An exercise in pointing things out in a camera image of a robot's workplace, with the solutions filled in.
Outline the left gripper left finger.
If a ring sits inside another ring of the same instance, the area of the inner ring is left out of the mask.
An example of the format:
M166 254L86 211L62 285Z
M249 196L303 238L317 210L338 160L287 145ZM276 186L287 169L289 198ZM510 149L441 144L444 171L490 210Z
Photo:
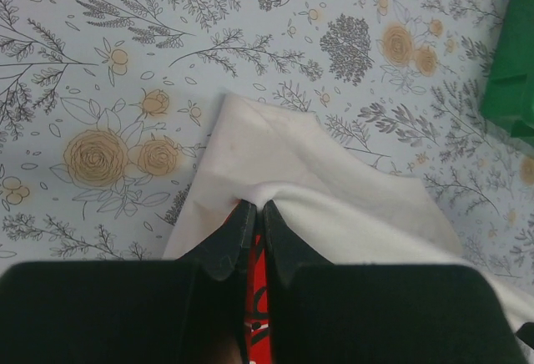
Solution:
M256 208L177 260L25 262L1 278L4 363L245 363Z

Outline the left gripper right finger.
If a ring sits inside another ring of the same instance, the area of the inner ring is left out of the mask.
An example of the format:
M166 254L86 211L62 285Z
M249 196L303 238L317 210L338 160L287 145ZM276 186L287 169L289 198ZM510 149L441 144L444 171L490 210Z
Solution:
M263 211L276 363L522 363L482 275L460 265L336 265Z

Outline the white printed t-shirt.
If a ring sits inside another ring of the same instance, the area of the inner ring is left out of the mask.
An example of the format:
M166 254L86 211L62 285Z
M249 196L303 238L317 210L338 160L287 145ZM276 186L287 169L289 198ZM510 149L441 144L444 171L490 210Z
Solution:
M359 161L312 114L227 96L165 256L184 256L242 201L256 208L246 283L245 363L276 363L263 221L269 202L302 240L336 265L477 270L495 292L519 347L533 342L528 333L532 296L464 260L451 223L418 179L385 174Z

